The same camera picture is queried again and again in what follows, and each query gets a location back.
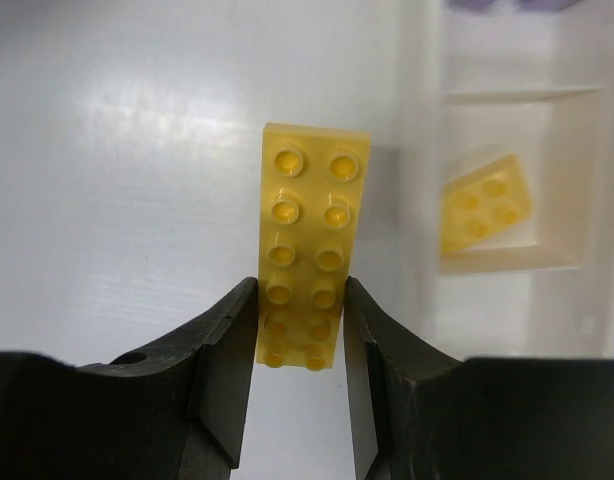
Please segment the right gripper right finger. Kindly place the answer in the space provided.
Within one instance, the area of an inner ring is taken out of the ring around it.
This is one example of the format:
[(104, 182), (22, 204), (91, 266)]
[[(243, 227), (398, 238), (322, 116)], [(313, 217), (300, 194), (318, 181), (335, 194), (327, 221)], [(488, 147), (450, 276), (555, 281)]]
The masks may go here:
[(344, 349), (360, 479), (614, 479), (614, 360), (456, 360), (355, 278)]

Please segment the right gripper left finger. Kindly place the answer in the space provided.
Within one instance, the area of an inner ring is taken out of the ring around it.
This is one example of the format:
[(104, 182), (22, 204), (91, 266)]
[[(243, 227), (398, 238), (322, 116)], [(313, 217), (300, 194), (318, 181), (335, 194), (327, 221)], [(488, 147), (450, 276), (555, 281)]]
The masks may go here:
[(258, 326), (246, 278), (108, 364), (0, 351), (0, 479), (226, 479), (240, 463)]

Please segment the yellow square lego brick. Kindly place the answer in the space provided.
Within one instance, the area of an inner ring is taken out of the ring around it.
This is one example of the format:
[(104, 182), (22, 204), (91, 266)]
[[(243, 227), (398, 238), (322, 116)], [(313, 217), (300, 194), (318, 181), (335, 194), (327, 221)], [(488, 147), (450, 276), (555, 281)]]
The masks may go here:
[(532, 199), (518, 157), (509, 154), (443, 188), (440, 250), (473, 247), (527, 220)]

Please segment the yellow long lego plate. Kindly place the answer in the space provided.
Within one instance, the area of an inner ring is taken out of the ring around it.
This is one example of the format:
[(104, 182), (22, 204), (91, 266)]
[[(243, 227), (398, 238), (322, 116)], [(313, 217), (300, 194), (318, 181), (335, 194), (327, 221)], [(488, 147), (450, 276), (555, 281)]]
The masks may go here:
[(265, 125), (258, 363), (333, 365), (370, 153), (365, 132)]

